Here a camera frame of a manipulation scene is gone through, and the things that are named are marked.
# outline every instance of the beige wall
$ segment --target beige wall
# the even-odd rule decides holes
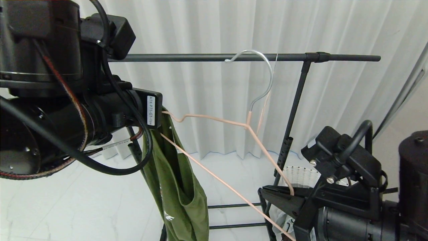
[[[399,184],[398,145],[413,132],[428,130],[427,75],[425,74],[408,101],[373,143],[373,155],[382,163],[382,169],[388,174],[388,187],[398,187]],[[398,194],[388,194],[385,198],[398,201]]]

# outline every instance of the white embroidered logo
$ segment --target white embroidered logo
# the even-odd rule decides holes
[[[174,219],[174,217],[173,217],[173,216],[168,215],[165,211],[163,211],[163,215],[165,216],[165,218],[166,218],[168,221],[172,221],[172,220]]]

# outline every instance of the clothing rack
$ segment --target clothing rack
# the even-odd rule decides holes
[[[128,54],[123,60],[109,60],[109,62],[224,62],[226,59],[231,59],[235,54]],[[284,139],[279,152],[277,164],[281,170],[284,169],[285,161],[287,160],[293,138],[290,137],[291,127],[293,126],[294,117],[296,116],[297,108],[299,105],[300,97],[302,95],[303,87],[305,85],[306,77],[309,72],[311,63],[322,63],[327,61],[364,61],[364,62],[378,62],[380,56],[377,55],[353,55],[353,54],[329,54],[325,52],[314,52],[304,54],[265,54],[269,61],[302,61],[302,70],[299,82],[294,96],[293,105],[291,107],[290,116],[288,118],[287,127],[285,129]],[[260,56],[256,54],[242,54],[236,58],[235,61],[263,61]],[[132,128],[128,128],[131,136],[134,136]],[[141,160],[142,151],[138,141],[130,143],[128,147],[134,159]],[[278,186],[281,176],[274,171],[275,181],[274,186]],[[270,203],[261,195],[261,188],[258,190],[260,202],[253,203],[255,206],[261,206],[262,211],[269,217]],[[248,204],[229,204],[229,205],[213,205],[208,206],[212,208],[239,208],[248,207]],[[267,233],[270,241],[276,241],[276,236],[272,230],[272,224],[265,219],[264,223],[243,223],[232,225],[210,226],[210,229],[230,229],[242,227],[255,227],[266,226]],[[166,228],[163,226],[160,241],[166,241]]]

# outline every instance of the white marble floor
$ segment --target white marble floor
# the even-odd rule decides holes
[[[277,155],[271,153],[274,160]],[[118,155],[106,165],[126,168],[131,157]],[[258,202],[257,189],[273,182],[273,167],[265,157],[210,153],[202,160],[243,196]],[[290,154],[288,164],[307,166]],[[203,186],[208,205],[243,203],[232,191],[196,164],[193,170]],[[163,222],[140,173],[109,176],[78,162],[61,172],[31,181],[0,180],[1,241],[157,241]],[[210,225],[263,222],[250,207],[209,210]],[[211,230],[210,241],[267,241],[265,227]]]

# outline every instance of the green shirt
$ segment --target green shirt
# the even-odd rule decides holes
[[[171,117],[162,114],[161,127],[152,130],[153,155],[144,167],[143,174],[165,222],[168,240],[208,241],[205,192],[193,174],[188,157],[178,154],[176,148],[160,133],[183,147]]]

